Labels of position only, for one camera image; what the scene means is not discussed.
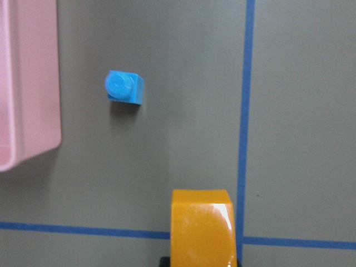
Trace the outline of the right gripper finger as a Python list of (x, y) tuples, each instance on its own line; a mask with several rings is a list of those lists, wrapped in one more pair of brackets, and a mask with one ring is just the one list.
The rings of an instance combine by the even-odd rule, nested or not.
[(159, 267), (170, 267), (170, 257), (163, 256), (160, 258)]

